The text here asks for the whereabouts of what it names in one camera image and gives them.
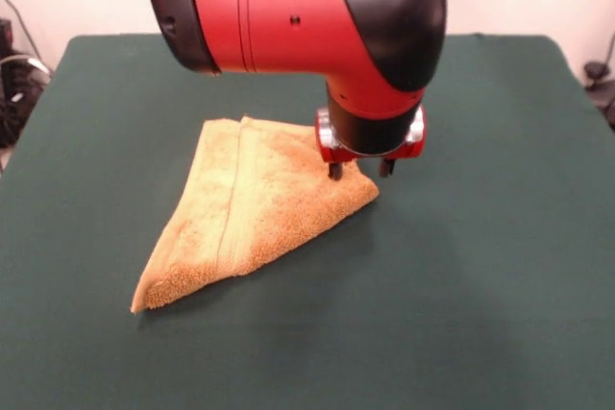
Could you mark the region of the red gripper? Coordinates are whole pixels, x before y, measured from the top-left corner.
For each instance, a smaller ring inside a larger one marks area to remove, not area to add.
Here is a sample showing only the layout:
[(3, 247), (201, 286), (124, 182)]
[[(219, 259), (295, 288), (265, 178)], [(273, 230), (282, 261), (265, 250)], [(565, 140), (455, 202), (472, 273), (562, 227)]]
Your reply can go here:
[(390, 119), (361, 118), (329, 105), (318, 109), (315, 119), (316, 144), (333, 181), (342, 178), (343, 162), (369, 157), (381, 158), (379, 175), (389, 178), (396, 160), (422, 154), (426, 131), (422, 105)]

